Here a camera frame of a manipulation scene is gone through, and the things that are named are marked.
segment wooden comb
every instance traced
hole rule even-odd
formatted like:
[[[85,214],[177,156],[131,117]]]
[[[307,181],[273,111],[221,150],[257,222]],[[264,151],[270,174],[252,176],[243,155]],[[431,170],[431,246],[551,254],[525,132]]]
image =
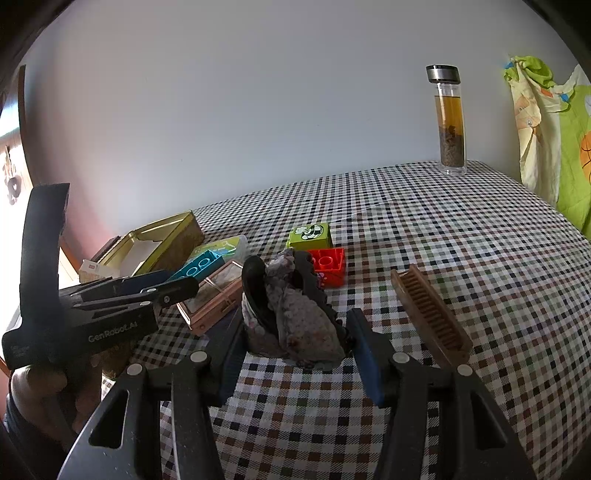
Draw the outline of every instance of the wooden comb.
[[[399,274],[391,271],[398,298],[440,367],[457,367],[470,358],[472,340],[415,264]]]

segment green lego brick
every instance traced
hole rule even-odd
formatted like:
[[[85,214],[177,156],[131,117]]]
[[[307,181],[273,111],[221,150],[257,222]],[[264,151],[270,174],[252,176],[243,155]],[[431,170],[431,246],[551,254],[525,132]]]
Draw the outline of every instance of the green lego brick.
[[[330,225],[328,223],[311,223],[295,227],[285,245],[296,250],[321,250],[332,248]]]

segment cartoon print fabric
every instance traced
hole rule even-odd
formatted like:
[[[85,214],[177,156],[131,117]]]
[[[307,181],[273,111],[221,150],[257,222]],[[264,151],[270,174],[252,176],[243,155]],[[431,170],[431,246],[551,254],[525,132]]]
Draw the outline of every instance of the cartoon print fabric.
[[[535,57],[505,69],[521,181],[591,239],[591,84],[579,65],[564,85]]]
[[[299,226],[295,232],[296,235],[301,235],[302,240],[313,240],[322,235],[324,227],[322,225]]]

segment white wall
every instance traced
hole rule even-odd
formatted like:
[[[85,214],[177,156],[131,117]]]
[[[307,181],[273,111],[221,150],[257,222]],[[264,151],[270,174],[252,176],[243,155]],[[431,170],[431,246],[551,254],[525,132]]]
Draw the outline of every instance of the white wall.
[[[76,0],[27,63],[35,163],[67,236],[276,184],[437,158],[425,65],[460,69],[467,153],[516,178],[510,54],[575,59],[517,0]]]

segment checkered tablecloth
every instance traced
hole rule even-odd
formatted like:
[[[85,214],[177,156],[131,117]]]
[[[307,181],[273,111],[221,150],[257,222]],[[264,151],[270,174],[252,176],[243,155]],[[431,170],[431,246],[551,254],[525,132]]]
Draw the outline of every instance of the checkered tablecloth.
[[[416,263],[472,337],[470,364],[494,393],[540,479],[557,479],[591,422],[591,248],[562,215],[480,163],[462,178],[431,163],[302,181],[195,210],[207,241],[240,233],[269,259],[296,225],[330,223],[346,282],[328,290],[344,319],[360,307],[394,347],[432,364],[390,284]],[[203,345],[175,309],[132,361],[159,367]],[[174,478],[170,408],[164,477]],[[372,478],[387,411],[363,394],[352,359],[331,374],[247,355],[235,394],[211,409],[227,479]],[[437,407],[428,412],[435,426]],[[426,442],[422,478],[437,442]]]

